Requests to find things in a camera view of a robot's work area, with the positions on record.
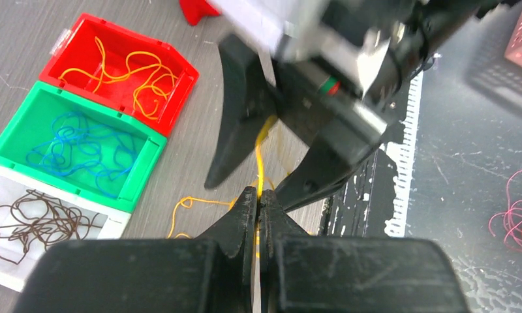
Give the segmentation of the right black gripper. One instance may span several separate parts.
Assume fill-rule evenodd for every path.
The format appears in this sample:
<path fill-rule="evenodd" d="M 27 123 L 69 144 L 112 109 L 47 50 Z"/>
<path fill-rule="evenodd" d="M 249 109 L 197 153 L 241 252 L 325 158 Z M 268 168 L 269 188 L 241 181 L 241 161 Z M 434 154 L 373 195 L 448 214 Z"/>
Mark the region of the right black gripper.
<path fill-rule="evenodd" d="M 299 137 L 306 137 L 307 154 L 276 188 L 285 211 L 326 198 L 337 192 L 363 162 L 383 143 L 398 134 L 389 101 L 408 84 L 478 9 L 474 1 L 430 1 L 416 5 L 403 39 L 389 49 L 373 84 L 366 91 L 335 93 L 315 89 L 304 69 L 318 63 L 286 65 L 281 74 L 294 78 L 280 118 Z M 265 122 L 275 115 L 274 88 L 267 81 L 259 55 L 236 34 L 218 44 L 223 70 L 223 110 L 215 154 L 204 188 L 225 182 L 250 156 Z"/>

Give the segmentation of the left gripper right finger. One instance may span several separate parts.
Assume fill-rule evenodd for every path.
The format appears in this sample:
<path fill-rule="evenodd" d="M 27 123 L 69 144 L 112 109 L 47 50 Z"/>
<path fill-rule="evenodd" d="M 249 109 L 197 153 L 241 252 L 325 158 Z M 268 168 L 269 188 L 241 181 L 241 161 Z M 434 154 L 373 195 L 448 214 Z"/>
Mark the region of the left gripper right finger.
<path fill-rule="evenodd" d="M 468 312 L 449 257 L 425 239 L 309 235 L 272 190 L 258 201 L 263 312 Z"/>

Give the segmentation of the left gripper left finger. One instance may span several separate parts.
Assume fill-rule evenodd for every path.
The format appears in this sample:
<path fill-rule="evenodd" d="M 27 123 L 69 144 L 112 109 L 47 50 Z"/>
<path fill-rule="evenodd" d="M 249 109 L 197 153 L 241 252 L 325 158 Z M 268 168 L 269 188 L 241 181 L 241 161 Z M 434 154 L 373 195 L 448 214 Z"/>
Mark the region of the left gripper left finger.
<path fill-rule="evenodd" d="M 72 240 L 48 249 L 15 312 L 251 312 L 256 189 L 193 239 Z"/>

